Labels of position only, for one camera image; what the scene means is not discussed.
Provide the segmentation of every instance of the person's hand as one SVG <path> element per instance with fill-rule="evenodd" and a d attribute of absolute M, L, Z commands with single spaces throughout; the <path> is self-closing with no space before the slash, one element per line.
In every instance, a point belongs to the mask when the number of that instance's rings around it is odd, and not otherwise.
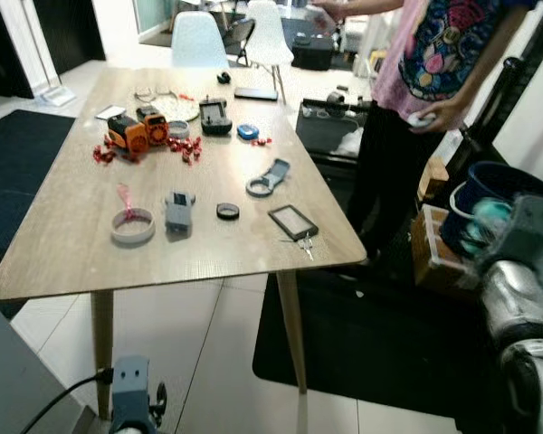
<path fill-rule="evenodd" d="M 336 3 L 333 0 L 312 0 L 311 3 L 314 6 L 324 9 L 336 23 L 346 18 L 342 4 L 340 3 Z"/>
<path fill-rule="evenodd" d="M 466 108 L 467 104 L 464 104 L 458 98 L 446 99 L 445 101 L 435 102 L 429 107 L 418 112 L 419 118 L 424 118 L 430 113 L 434 113 L 436 119 L 426 127 L 422 128 L 410 128 L 410 131 L 415 134 L 424 133 L 438 133 L 449 131 L 451 129 L 457 129 L 460 127 L 461 114 Z"/>

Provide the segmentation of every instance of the table top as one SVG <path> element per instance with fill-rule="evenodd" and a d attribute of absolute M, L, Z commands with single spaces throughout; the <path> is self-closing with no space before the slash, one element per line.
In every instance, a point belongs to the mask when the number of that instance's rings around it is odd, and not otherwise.
<path fill-rule="evenodd" d="M 235 86 L 255 87 L 257 80 L 248 69 L 233 70 L 233 84 L 219 85 L 218 72 L 108 69 L 101 74 L 0 264 L 0 299 L 329 267 L 366 257 L 278 103 L 234 99 Z M 116 104 L 134 118 L 144 104 L 133 94 L 144 87 L 227 99 L 232 134 L 203 137 L 201 160 L 193 166 L 166 147 L 137 165 L 119 158 L 108 166 L 97 164 L 92 151 L 108 129 L 95 115 Z M 242 141 L 236 134 L 242 123 L 254 124 L 273 142 L 259 147 Z M 190 126 L 192 137 L 201 135 L 199 119 Z M 268 198 L 248 195 L 247 181 L 265 173 L 276 157 L 291 164 L 284 182 Z M 124 207 L 119 183 L 129 186 L 134 207 L 155 214 L 157 231 L 146 244 L 121 247 L 111 240 L 111 220 Z M 192 234 L 186 239 L 174 240 L 165 232 L 165 198 L 173 190 L 196 196 Z M 222 202 L 237 204 L 240 219 L 219 220 L 215 206 Z M 319 227 L 313 261 L 297 243 L 282 242 L 287 236 L 267 215 L 286 204 Z"/>

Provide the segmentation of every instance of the blue bucket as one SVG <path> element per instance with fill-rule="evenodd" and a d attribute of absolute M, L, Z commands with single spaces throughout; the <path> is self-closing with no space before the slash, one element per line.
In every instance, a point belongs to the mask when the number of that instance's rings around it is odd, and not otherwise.
<path fill-rule="evenodd" d="M 462 232 L 471 220 L 472 208 L 481 199 L 491 197 L 512 205 L 520 195 L 543 196 L 543 181 L 522 170 L 481 161 L 469 167 L 469 179 L 453 192 L 452 208 L 441 226 L 441 238 L 455 253 L 470 254 L 461 245 Z"/>

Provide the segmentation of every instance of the pink t-shirt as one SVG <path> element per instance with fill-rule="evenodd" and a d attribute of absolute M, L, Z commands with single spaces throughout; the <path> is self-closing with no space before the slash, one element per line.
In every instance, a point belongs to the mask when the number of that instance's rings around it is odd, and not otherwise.
<path fill-rule="evenodd" d="M 532 7 L 534 2 L 405 0 L 372 99 L 407 120 L 435 101 L 452 98 L 491 39 L 504 7 Z"/>

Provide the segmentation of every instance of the black rug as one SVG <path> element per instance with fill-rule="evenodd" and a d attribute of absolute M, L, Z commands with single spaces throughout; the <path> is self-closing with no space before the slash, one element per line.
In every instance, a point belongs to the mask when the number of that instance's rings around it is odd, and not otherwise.
<path fill-rule="evenodd" d="M 414 288 L 405 231 L 368 281 L 322 270 L 298 279 L 311 389 L 452 417 L 463 434 L 500 432 L 500 377 L 481 311 Z M 296 384 L 273 275 L 253 371 Z"/>
<path fill-rule="evenodd" d="M 24 110 L 0 119 L 0 261 L 73 122 Z M 23 305 L 0 302 L 0 310 L 12 318 Z"/>
<path fill-rule="evenodd" d="M 221 35 L 225 33 L 223 20 L 221 13 L 212 12 L 213 17 L 215 18 L 215 21 L 217 22 L 217 27 L 219 28 L 219 32 Z M 235 14 L 234 17 L 232 17 L 232 14 L 226 14 L 227 15 L 227 21 L 228 23 L 231 23 L 233 21 L 241 20 L 245 17 L 244 14 Z M 293 44 L 293 40 L 296 37 L 296 34 L 298 32 L 303 32 L 306 34 L 314 34 L 314 27 L 313 24 L 306 20 L 298 20 L 298 19 L 291 19 L 291 18 L 282 18 L 281 19 L 281 25 L 283 27 L 283 34 L 286 39 L 286 43 L 288 44 L 288 47 L 291 50 L 291 46 Z M 149 36 L 144 41 L 141 41 L 143 45 L 155 45 L 157 47 L 171 47 L 171 38 L 172 33 L 169 31 L 164 31 L 159 34 L 155 34 L 153 36 Z M 225 47 L 225 52 L 227 54 L 236 56 L 239 54 L 240 46 L 239 44 L 236 45 L 230 45 L 228 47 Z M 345 57 L 343 53 L 341 52 L 335 52 L 332 56 L 332 63 L 330 68 L 332 70 L 341 70 L 341 71 L 352 71 L 352 66 L 354 63 L 354 56 L 348 56 Z"/>

